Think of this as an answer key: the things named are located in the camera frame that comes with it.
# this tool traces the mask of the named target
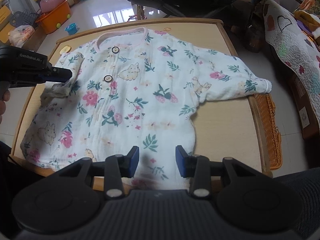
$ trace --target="dark pants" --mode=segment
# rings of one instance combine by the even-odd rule
[[[11,213],[14,196],[23,188],[43,178],[8,162],[11,148],[0,142],[0,232],[14,237],[19,228]],[[320,168],[275,178],[296,191],[303,201],[303,211],[295,230],[308,238],[320,227]]]

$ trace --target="plastic bag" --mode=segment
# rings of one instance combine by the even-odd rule
[[[35,32],[34,28],[30,25],[21,25],[18,28],[9,32],[9,40],[15,47],[22,48],[23,44]]]

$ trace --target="orange storage bin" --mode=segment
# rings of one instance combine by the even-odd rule
[[[53,33],[71,17],[68,1],[65,0],[48,14],[42,14],[36,23],[40,24],[46,34]]]

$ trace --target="table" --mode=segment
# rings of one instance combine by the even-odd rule
[[[220,20],[201,18],[162,18],[114,24],[76,33],[57,41],[49,56],[54,65],[60,50],[69,45],[72,50],[87,43],[105,32],[133,29],[137,26],[148,29],[167,31],[180,40],[193,43],[195,46],[214,49],[228,55],[237,56],[236,51],[223,29]],[[43,176],[53,173],[24,160],[20,143],[36,111],[40,107],[40,95],[44,85],[33,88],[26,100],[20,116],[13,141],[11,155],[16,162]],[[196,130],[194,153],[207,156],[211,161],[222,161],[231,156],[246,165],[271,174],[266,137],[259,109],[254,96],[227,101],[206,102],[191,117]],[[103,190],[103,179],[95,178],[94,189]]]

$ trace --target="white floral shirt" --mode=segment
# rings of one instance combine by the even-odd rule
[[[143,27],[105,33],[57,66],[72,69],[74,82],[60,85],[66,93],[56,97],[47,87],[21,143],[25,158],[59,170],[85,156],[104,161],[138,146],[137,171],[125,182],[143,188],[188,188],[175,147],[192,154],[190,116],[200,103],[271,91],[239,58]]]

